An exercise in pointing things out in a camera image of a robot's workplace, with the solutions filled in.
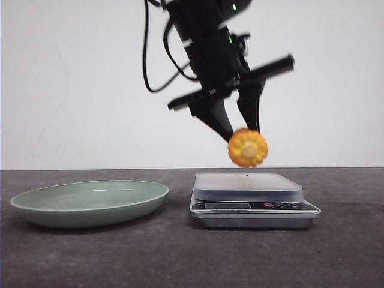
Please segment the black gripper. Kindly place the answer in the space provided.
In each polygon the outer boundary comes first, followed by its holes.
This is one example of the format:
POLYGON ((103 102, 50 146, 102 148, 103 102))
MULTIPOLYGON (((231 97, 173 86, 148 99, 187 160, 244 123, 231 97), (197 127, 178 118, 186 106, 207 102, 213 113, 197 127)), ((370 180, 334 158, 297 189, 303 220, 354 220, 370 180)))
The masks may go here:
POLYGON ((222 98, 202 98, 238 89, 238 109, 247 128, 260 132, 259 106, 265 80, 293 69, 291 54, 255 69, 250 69, 245 56, 246 41, 224 43, 191 43, 185 47, 192 71, 201 84, 198 91, 180 96, 168 103, 168 108, 178 110, 189 106, 193 116, 230 140, 233 128, 228 119, 222 98))

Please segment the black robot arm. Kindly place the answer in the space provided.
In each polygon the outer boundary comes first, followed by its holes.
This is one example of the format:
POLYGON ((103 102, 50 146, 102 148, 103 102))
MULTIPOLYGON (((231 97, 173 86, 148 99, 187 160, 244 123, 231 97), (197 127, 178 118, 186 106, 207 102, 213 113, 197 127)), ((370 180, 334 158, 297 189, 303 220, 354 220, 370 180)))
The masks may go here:
POLYGON ((249 1, 170 1, 165 8, 170 15, 163 40, 174 26, 182 41, 190 41, 185 51, 201 89, 173 99, 168 108, 189 107, 225 141, 233 129, 225 111, 224 99, 237 90, 238 109, 251 130, 260 130, 259 103, 265 81, 269 77, 293 69, 294 58, 287 55, 257 69, 245 60, 249 34, 229 32, 225 22, 244 11, 249 1))

